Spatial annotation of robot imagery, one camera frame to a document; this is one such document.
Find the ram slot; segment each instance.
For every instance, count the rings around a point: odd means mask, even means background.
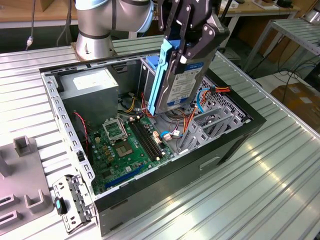
[[[131,129],[140,142],[143,149],[147,152],[149,157],[154,161],[157,159],[157,157],[161,158],[162,154],[158,147],[156,146],[156,143],[150,138],[149,134],[145,130],[143,126],[139,122],[131,122]]]

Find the yellow cable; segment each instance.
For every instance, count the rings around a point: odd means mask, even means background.
[[[135,101],[136,101],[136,98],[133,97],[131,107],[128,110],[124,111],[125,113],[130,113],[134,109]]]

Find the gray fixture block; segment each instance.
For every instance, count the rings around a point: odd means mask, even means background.
[[[0,166],[10,170],[9,176],[0,177],[1,236],[51,212],[54,205],[35,139],[17,137],[0,146],[0,152]]]
[[[19,157],[26,156],[32,153],[32,148],[27,136],[16,137],[13,139],[13,145]]]
[[[29,209],[32,214],[41,212],[42,210],[46,209],[48,205],[51,204],[48,201],[47,196],[44,195],[41,189],[38,189],[38,192],[40,197],[39,200],[38,198],[30,199],[28,195],[24,195],[25,207]]]
[[[22,219],[22,216],[16,210],[9,212],[5,215],[0,216],[0,230],[19,222]]]
[[[5,160],[1,156],[0,151],[0,175],[2,175],[2,178],[6,178],[11,175],[12,170],[8,166],[8,164],[5,162]]]
[[[19,199],[15,195],[10,194],[8,196],[0,198],[0,210],[5,210],[19,202]]]

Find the connector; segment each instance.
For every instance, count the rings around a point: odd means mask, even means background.
[[[28,48],[34,43],[34,38],[32,36],[29,36],[28,40],[26,41],[26,49],[28,50]]]

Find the blue tab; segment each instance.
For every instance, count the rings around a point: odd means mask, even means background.
[[[176,50],[180,45],[180,40],[168,41],[163,39],[163,43],[160,49],[160,58],[158,66],[156,68],[156,73],[154,77],[154,82],[148,102],[148,110],[154,116],[156,113],[157,97],[162,86],[163,78],[166,75],[168,69],[169,60],[171,52]]]
[[[159,64],[159,56],[147,56],[146,61],[152,67],[153,70],[157,70]]]
[[[56,201],[56,202],[55,202],[55,205],[56,205],[56,208],[57,208],[57,209],[61,208],[60,200]]]

